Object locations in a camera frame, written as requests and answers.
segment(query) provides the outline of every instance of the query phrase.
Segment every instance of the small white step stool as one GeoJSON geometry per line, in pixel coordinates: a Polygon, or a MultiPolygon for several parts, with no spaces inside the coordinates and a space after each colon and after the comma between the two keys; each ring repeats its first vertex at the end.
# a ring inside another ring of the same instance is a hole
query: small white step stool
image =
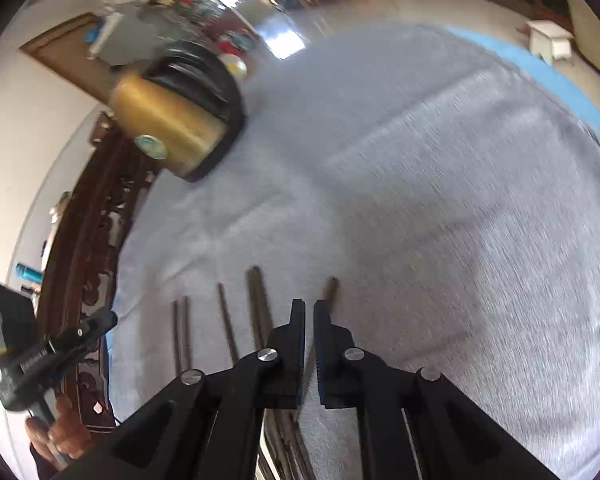
{"type": "Polygon", "coordinates": [[[553,65],[558,59],[572,60],[573,34],[568,30],[549,20],[526,22],[526,24],[531,28],[529,51],[534,56],[541,57],[548,65],[553,65]]]}

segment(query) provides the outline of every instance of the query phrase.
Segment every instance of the hand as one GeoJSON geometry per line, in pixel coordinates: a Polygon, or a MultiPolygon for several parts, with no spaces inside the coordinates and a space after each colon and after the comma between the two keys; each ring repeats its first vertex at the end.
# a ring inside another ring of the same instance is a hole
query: hand
{"type": "Polygon", "coordinates": [[[49,442],[52,442],[60,453],[71,458],[79,458],[91,449],[93,441],[89,430],[81,423],[78,413],[71,409],[69,399],[65,396],[58,396],[56,411],[58,420],[51,425],[48,433],[45,431],[44,425],[36,418],[28,418],[24,427],[33,447],[40,456],[49,460],[59,470],[61,467],[48,448],[49,442]]]}

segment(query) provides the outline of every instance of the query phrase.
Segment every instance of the dark wood headboard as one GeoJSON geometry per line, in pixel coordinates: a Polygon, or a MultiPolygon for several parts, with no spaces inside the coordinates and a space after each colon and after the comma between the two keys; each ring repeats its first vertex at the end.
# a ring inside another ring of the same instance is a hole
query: dark wood headboard
{"type": "MultiPolygon", "coordinates": [[[[96,142],[98,147],[71,195],[46,265],[36,316],[42,337],[76,326],[101,305],[111,308],[120,249],[139,197],[158,173],[154,161],[115,122],[96,142]]],[[[62,392],[93,434],[115,427],[107,395],[108,363],[106,342],[101,338],[61,383],[62,392]]]]}

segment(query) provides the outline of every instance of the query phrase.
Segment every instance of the gray tablecloth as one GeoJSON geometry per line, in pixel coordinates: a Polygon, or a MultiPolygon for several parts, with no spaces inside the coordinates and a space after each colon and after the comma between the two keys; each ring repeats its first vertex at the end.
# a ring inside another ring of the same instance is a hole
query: gray tablecloth
{"type": "MultiPolygon", "coordinates": [[[[312,45],[244,94],[244,137],[202,182],[161,174],[126,242],[110,338],[117,415],[174,377],[172,300],[192,298],[193,364],[213,372],[230,366],[217,282],[247,354],[249,266],[264,270],[277,324],[334,274],[334,321],[360,346],[394,367],[435,365],[559,477],[591,479],[595,132],[516,67],[400,23],[312,45]]],[[[320,407],[315,377],[305,403],[318,478],[360,478],[354,413],[320,407]]]]}

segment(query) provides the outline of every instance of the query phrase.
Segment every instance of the tiled floor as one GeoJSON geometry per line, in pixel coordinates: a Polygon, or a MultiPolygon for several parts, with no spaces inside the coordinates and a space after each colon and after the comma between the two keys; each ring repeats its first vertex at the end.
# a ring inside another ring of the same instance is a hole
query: tiled floor
{"type": "MultiPolygon", "coordinates": [[[[270,39],[291,30],[307,45],[340,30],[378,20],[451,25],[525,48],[528,45],[528,37],[516,30],[528,18],[486,0],[336,0],[292,14],[279,12],[258,31],[270,39]]],[[[555,69],[576,83],[600,110],[600,74],[577,54],[574,57],[573,65],[559,61],[555,69]]]]}

